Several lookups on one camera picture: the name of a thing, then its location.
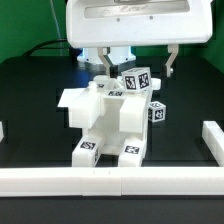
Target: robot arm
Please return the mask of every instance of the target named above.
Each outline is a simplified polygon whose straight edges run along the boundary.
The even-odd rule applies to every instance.
[[[212,35],[212,0],[70,0],[67,37],[74,48],[168,45],[167,76],[178,54],[178,44],[204,43]]]

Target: white block structure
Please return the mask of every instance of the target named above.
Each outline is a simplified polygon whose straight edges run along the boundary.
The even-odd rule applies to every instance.
[[[129,73],[124,72],[123,81]],[[58,106],[68,107],[69,126],[83,133],[72,153],[73,167],[94,167],[101,154],[119,156],[122,167],[141,166],[153,88],[149,68],[134,68],[131,74],[137,83],[131,92],[127,83],[107,76],[96,76],[84,90],[64,91]]]
[[[158,122],[165,120],[166,117],[166,105],[159,101],[154,101],[149,104],[148,118],[152,122]]]
[[[204,121],[202,138],[219,166],[224,167],[224,132],[215,121]]]
[[[2,126],[2,122],[0,121],[0,142],[2,141],[3,138],[4,138],[3,126]]]

